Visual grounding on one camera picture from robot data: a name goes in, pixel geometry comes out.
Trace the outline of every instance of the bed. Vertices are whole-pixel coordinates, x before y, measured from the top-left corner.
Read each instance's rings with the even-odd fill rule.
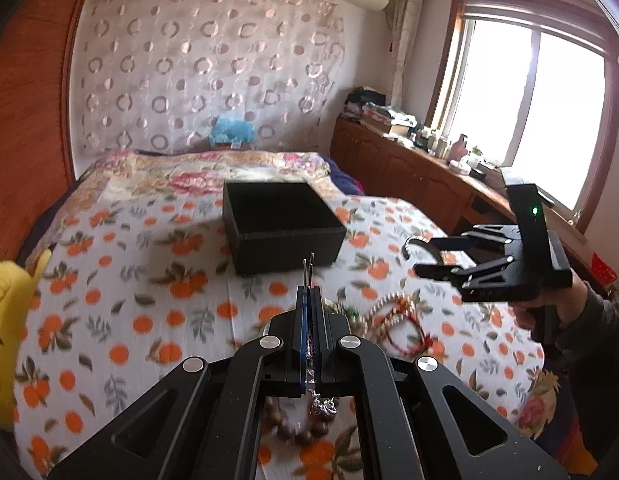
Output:
[[[347,226],[336,263],[314,273],[323,297],[364,314],[386,294],[409,295],[433,337],[427,353],[524,433],[542,431],[558,386],[542,371],[541,346],[505,304],[464,304],[448,284],[413,273],[430,256],[414,251],[406,261],[404,240],[443,232],[411,204],[345,195],[316,153],[121,152],[88,170],[27,259],[31,268],[54,247],[32,300],[14,387],[17,448],[34,478],[186,356],[227,358],[293,308],[302,272],[235,275],[221,219],[226,178],[313,186]],[[464,253],[445,259],[472,264]],[[413,330],[396,330],[400,345],[414,344]],[[536,398],[544,409],[532,402],[531,412],[528,400]],[[350,400],[341,399],[329,433],[310,447],[264,432],[257,478],[362,478]],[[292,426],[306,407],[306,399],[280,402]],[[349,448],[334,446],[349,437]]]

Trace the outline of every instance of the window pane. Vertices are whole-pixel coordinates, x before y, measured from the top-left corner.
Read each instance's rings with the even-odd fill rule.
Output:
[[[502,162],[512,140],[531,60],[531,30],[477,21],[449,139],[467,136],[487,159]]]
[[[602,56],[542,34],[536,86],[513,167],[570,209],[592,161],[604,99]]]

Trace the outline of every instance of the white fabric with orange print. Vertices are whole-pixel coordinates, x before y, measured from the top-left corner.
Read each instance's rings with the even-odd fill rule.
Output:
[[[101,200],[66,222],[32,303],[16,370],[16,440],[35,477],[184,357],[229,357],[294,306],[302,271],[235,276],[221,195],[169,198]],[[463,304],[448,284],[414,276],[411,265],[431,256],[415,248],[406,262],[399,247],[408,236],[442,231],[412,205],[372,197],[328,202],[348,231],[336,263],[314,273],[323,297],[345,298],[364,314],[385,294],[418,291],[422,326],[436,339],[430,354],[515,422],[544,360],[507,306]],[[471,264],[464,254],[448,256],[455,257]],[[405,347],[413,335],[408,324],[394,334]],[[305,407],[304,399],[284,402],[292,422],[302,420]],[[258,478],[328,479],[333,468],[338,478],[361,478],[356,455],[346,455],[356,446],[354,426],[347,399],[327,437],[308,449],[263,436]],[[341,434],[340,443],[350,446],[335,449]]]

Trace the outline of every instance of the pink bottle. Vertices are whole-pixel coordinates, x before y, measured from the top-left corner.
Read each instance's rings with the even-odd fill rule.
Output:
[[[447,156],[447,162],[450,160],[459,161],[465,155],[467,155],[467,136],[461,134],[459,140],[451,145],[449,155]]]

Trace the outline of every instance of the gray sleeve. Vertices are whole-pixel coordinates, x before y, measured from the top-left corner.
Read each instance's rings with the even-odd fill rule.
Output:
[[[619,316],[589,287],[583,313],[557,338],[567,358],[583,442],[600,461],[619,434]]]

